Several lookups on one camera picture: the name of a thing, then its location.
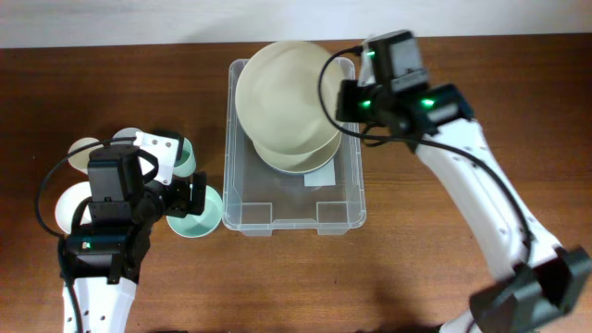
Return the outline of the mint green plastic cup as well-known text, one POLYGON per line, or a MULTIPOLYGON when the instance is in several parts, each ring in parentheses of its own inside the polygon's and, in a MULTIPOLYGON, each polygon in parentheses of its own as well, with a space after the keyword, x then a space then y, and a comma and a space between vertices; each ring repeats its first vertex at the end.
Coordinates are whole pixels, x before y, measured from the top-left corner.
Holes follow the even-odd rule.
POLYGON ((196 158, 191 142, 187 138, 179 139, 173 175, 178 178, 190 177, 196 170, 196 158))

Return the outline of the grey plastic cup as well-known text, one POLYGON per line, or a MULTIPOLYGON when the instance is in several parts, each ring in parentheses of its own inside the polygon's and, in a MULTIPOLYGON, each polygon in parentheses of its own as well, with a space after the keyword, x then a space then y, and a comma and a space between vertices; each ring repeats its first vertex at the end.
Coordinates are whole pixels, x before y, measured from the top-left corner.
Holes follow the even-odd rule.
MULTIPOLYGON (((139 132, 141 132, 141 130, 138 129, 138 128, 125 128, 125 129, 121 129, 121 130, 119 130, 118 132, 115 133, 115 135, 113 136, 113 139, 136 137, 139 132)), ((132 145, 133 144, 133 140, 112 142, 112 145, 116 145, 116 144, 130 144, 130 145, 132 145)))

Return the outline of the beige bowl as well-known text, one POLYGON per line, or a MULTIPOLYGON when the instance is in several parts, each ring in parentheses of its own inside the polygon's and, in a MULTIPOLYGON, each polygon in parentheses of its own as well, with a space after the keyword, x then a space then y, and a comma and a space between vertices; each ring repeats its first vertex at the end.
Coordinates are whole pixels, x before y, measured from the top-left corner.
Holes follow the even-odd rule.
POLYGON ((245 133, 294 135, 303 148, 323 144, 338 133, 335 115, 346 74, 316 43, 271 43, 253 55, 239 76, 235 105, 245 133))

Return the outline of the cream plastic cup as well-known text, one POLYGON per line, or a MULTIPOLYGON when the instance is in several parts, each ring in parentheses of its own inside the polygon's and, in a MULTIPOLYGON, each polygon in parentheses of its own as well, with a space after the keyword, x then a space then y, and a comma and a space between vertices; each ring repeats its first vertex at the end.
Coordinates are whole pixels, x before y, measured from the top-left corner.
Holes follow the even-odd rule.
MULTIPOLYGON (((91 137, 86 137, 86 138, 81 138, 77 141, 75 141, 68 149, 68 153, 72 153, 73 151, 83 147, 83 146, 87 146, 91 143, 96 143, 99 142, 98 139, 96 138, 91 138, 91 137)), ((87 175, 88 174, 88 163, 90 161, 90 153, 93 150, 97 150, 100 148, 103 148, 104 146, 102 144, 100 145, 96 145, 94 147, 90 147, 84 151, 81 151, 73 156, 71 156, 68 160, 68 163, 76 170, 78 170, 79 172, 87 175)))

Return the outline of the white small bowl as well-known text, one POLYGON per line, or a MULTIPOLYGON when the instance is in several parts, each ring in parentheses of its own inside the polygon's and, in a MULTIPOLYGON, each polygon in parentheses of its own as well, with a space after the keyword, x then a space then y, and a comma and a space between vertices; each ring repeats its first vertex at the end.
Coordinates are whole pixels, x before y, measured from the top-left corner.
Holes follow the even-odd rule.
POLYGON ((79 204, 90 197, 91 187, 88 181, 77 183, 65 190, 55 205, 55 220, 62 231, 71 232, 72 218, 79 204))

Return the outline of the dark blue bowl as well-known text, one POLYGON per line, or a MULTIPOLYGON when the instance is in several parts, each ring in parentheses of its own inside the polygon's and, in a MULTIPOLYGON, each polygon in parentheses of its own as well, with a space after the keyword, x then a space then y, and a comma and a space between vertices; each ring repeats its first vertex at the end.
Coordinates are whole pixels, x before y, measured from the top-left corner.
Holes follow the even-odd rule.
POLYGON ((281 169, 281 168, 278 168, 278 167, 275 167, 275 166, 272 166, 272 165, 269 165, 269 164, 266 164, 266 165, 268 167, 270 167, 271 169, 279 172, 279 173, 286 174, 286 175, 292 175, 292 176, 299 176, 299 175, 310 174, 310 173, 313 173, 313 172, 315 172, 315 171, 317 171, 317 170, 319 170, 319 169, 321 169, 321 168, 323 168, 325 166, 325 165, 322 165, 322 166, 319 166, 319 167, 316 167, 316 168, 312 168, 312 169, 308 169, 308 170, 304 170, 304 171, 289 171, 289 170, 281 169))

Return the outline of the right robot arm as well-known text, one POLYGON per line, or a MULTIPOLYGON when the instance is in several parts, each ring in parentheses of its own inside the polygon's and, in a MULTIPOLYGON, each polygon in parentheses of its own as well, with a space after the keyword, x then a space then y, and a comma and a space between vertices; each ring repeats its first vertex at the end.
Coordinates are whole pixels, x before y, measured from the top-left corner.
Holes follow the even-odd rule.
POLYGON ((460 90, 430 85, 410 31, 367 39, 351 53, 361 59, 360 76, 341 83, 329 121, 342 133, 363 124, 367 146, 405 143, 460 210, 494 278, 441 330, 533 332, 569 315, 590 278, 590 256, 565 249, 532 215, 460 90))

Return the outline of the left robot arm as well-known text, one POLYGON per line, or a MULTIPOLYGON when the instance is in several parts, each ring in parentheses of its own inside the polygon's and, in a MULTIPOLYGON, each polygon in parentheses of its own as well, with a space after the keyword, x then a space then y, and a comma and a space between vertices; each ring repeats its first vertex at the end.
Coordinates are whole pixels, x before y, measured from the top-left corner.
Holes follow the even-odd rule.
POLYGON ((87 146, 91 193, 57 246, 65 331, 124 331, 154 224, 204 212, 205 173, 173 174, 183 141, 139 131, 87 146))

